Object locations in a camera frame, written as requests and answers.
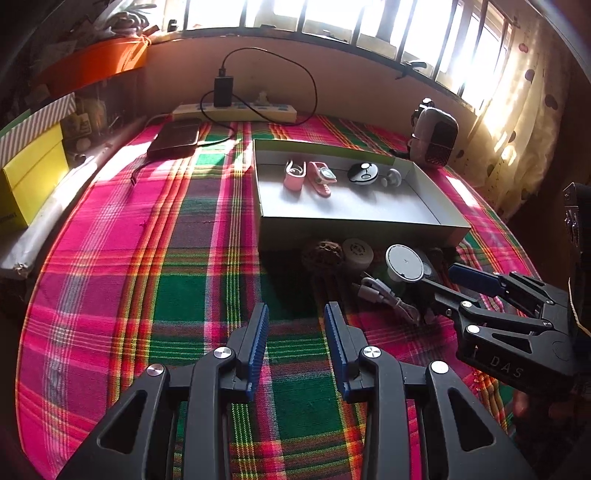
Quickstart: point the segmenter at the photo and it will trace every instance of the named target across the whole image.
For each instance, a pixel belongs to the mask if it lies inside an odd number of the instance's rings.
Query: white charging cable
[[[402,299],[398,298],[396,294],[383,281],[373,278],[367,274],[361,280],[357,296],[360,299],[367,300],[371,303],[384,303],[390,305],[394,311],[407,323],[412,325],[423,325],[425,322],[421,318],[420,312]]]

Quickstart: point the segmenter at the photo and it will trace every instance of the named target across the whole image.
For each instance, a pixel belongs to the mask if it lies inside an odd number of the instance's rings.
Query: black charging cable
[[[310,118],[312,118],[316,114],[316,109],[318,108],[318,88],[316,88],[316,81],[314,80],[314,76],[310,73],[310,71],[306,67],[304,67],[300,63],[297,63],[294,60],[290,60],[290,59],[288,59],[288,58],[286,58],[286,57],[284,57],[282,55],[279,55],[278,53],[273,53],[273,52],[271,52],[269,50],[265,50],[264,48],[259,48],[259,47],[242,47],[242,48],[237,48],[236,50],[232,50],[222,60],[222,66],[219,69],[219,76],[220,77],[226,77],[226,60],[228,59],[228,57],[230,55],[232,55],[233,53],[236,53],[237,51],[241,51],[241,50],[258,50],[258,51],[263,51],[265,53],[268,53],[269,55],[273,55],[275,57],[279,57],[280,59],[283,59],[285,61],[288,61],[290,63],[293,63],[294,65],[297,65],[298,67],[300,67],[301,69],[303,69],[308,74],[308,76],[310,77],[310,80],[312,81],[312,85],[314,86],[314,108],[313,108],[312,113],[310,115],[308,115],[306,118],[304,118],[303,120],[301,120],[299,122],[295,122],[295,123],[291,123],[291,122],[277,122],[277,121],[272,120],[269,117],[263,115],[262,113],[260,113],[260,111],[258,111],[257,109],[253,108],[249,103],[247,103],[246,101],[242,100],[238,95],[236,95],[236,94],[233,93],[232,96],[234,98],[236,98],[237,100],[239,100],[240,102],[242,102],[247,108],[249,108],[250,110],[252,110],[253,112],[255,112],[263,120],[266,120],[267,122],[272,123],[272,124],[283,125],[283,126],[286,126],[286,127],[297,127],[298,125],[305,124]]]
[[[228,140],[231,140],[236,135],[236,129],[234,127],[232,127],[231,125],[226,125],[226,124],[223,124],[221,122],[215,121],[213,118],[210,118],[210,116],[208,114],[206,114],[205,111],[203,110],[203,101],[205,100],[205,97],[207,95],[212,94],[212,93],[213,93],[213,90],[210,90],[210,91],[206,92],[201,97],[201,100],[199,100],[199,109],[201,110],[201,114],[207,120],[209,120],[211,123],[213,123],[215,125],[219,125],[220,127],[228,128],[230,130],[230,135],[228,135],[226,138],[222,138],[221,140],[216,140],[216,141],[213,141],[213,142],[205,142],[205,143],[197,144],[197,148],[199,148],[199,147],[210,147],[212,145],[219,145],[220,143],[224,143],[224,142],[227,142]],[[162,158],[148,158],[141,165],[138,165],[133,170],[133,172],[131,173],[131,184],[132,185],[135,185],[136,183],[138,183],[138,178],[137,177],[138,177],[139,172],[142,170],[142,168],[144,168],[147,165],[150,165],[151,163],[154,163],[156,161],[162,161],[162,160],[163,160]]]
[[[304,67],[303,65],[301,65],[300,63],[297,63],[294,60],[290,60],[282,55],[279,55],[278,53],[273,53],[269,50],[265,50],[264,48],[259,48],[259,47],[242,47],[242,48],[237,48],[236,50],[232,50],[230,53],[228,53],[228,55],[226,55],[224,57],[224,59],[222,60],[222,66],[219,69],[219,77],[226,77],[226,60],[228,59],[228,57],[230,55],[232,55],[233,53],[236,53],[237,51],[241,51],[241,50],[258,50],[258,51],[263,51],[265,53],[268,53],[269,55],[273,55],[275,57],[279,57],[280,59],[283,59],[285,61],[288,61],[290,63],[293,63],[294,65],[297,65],[298,67],[300,67],[301,69],[303,69],[308,76],[310,77],[310,80],[312,81],[312,85],[314,86],[314,108],[312,110],[312,113],[310,115],[308,115],[306,118],[304,118],[303,120],[300,120],[299,122],[295,122],[295,123],[291,123],[291,122],[277,122],[275,120],[270,119],[269,117],[263,115],[262,113],[260,113],[257,109],[253,108],[248,102],[246,102],[245,100],[241,99],[238,95],[232,93],[232,96],[234,98],[236,98],[238,101],[242,102],[247,108],[249,108],[250,110],[252,110],[253,112],[255,112],[258,116],[260,116],[263,120],[272,123],[272,124],[276,124],[276,125],[283,125],[285,127],[297,127],[298,125],[302,125],[305,124],[308,120],[310,120],[310,118],[312,118],[315,114],[316,114],[316,109],[318,108],[318,88],[316,87],[316,81],[314,80],[314,76],[310,73],[310,71]],[[209,92],[206,92],[203,94],[203,96],[201,97],[201,100],[199,100],[199,110],[201,111],[201,114],[211,123],[215,124],[215,125],[219,125],[220,127],[224,127],[224,128],[228,128],[230,129],[230,135],[228,135],[226,138],[223,138],[221,140],[216,140],[213,142],[207,142],[207,143],[202,143],[202,144],[198,144],[197,147],[210,147],[212,145],[218,145],[224,142],[227,142],[228,140],[231,140],[232,138],[234,138],[234,136],[236,135],[236,129],[230,125],[226,125],[223,124],[221,122],[218,122],[216,120],[214,120],[213,118],[211,118],[207,113],[205,113],[205,110],[203,109],[203,101],[205,100],[205,97],[207,95],[210,95],[214,93],[215,94],[215,90],[210,90]],[[161,161],[161,158],[153,158],[153,159],[148,159],[147,161],[143,162],[141,165],[139,165],[138,167],[136,167],[136,169],[133,171],[133,173],[131,174],[131,183],[133,185],[135,185],[137,183],[137,175],[138,173],[142,170],[142,168],[144,168],[146,165],[150,165],[151,163],[155,162],[155,161]]]

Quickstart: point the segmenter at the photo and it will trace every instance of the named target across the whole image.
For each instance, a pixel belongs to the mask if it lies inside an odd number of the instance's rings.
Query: open box
[[[360,150],[298,141],[255,140],[255,215],[260,251],[301,248],[311,239],[360,238],[373,248],[392,244],[455,247],[470,224],[413,162]],[[288,160],[321,161],[335,173],[323,198],[308,180],[300,192],[283,186]],[[361,161],[378,165],[380,177],[396,168],[399,187],[353,184],[348,169]]]

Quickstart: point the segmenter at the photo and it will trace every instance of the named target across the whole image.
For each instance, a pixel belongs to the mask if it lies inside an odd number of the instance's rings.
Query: wall
[[[561,288],[567,286],[570,265],[562,191],[573,181],[591,181],[591,83],[574,59],[571,64],[569,97],[554,160],[538,195],[528,199],[508,224],[542,279]]]
[[[317,111],[323,115],[410,135],[410,116],[429,96],[436,106],[457,119],[458,143],[475,120],[474,113],[452,96],[409,76],[397,80],[401,74],[398,70],[375,61],[332,48],[256,37],[190,38],[152,45],[143,72],[145,112],[155,115],[170,112],[180,103],[198,102],[213,89],[224,56],[246,46],[266,48],[306,66],[316,80]],[[265,90],[271,102],[289,103],[298,111],[310,112],[314,105],[310,79],[284,60],[262,52],[242,51],[234,54],[226,67],[228,75],[234,76],[235,93],[246,100],[254,100],[260,90]]]

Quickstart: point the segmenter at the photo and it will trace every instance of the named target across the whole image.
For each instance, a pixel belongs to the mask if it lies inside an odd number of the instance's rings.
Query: pink clip
[[[293,160],[290,160],[285,166],[285,179],[283,180],[283,186],[286,189],[290,189],[294,192],[299,192],[304,179],[306,178],[306,162],[302,166],[294,164]]]

